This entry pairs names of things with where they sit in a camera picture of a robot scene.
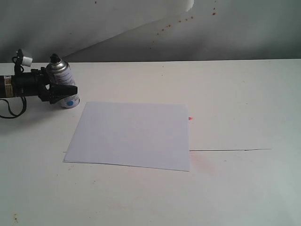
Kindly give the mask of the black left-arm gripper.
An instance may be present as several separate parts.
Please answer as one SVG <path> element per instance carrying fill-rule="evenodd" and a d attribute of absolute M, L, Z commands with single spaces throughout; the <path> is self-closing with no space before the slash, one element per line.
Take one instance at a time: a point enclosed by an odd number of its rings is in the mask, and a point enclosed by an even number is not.
<path fill-rule="evenodd" d="M 55 104 L 64 98 L 76 95 L 78 87 L 73 85 L 58 85 L 46 69 L 31 69 L 30 72 L 15 72 L 14 92 L 17 97 L 37 96 L 42 102 Z"/>

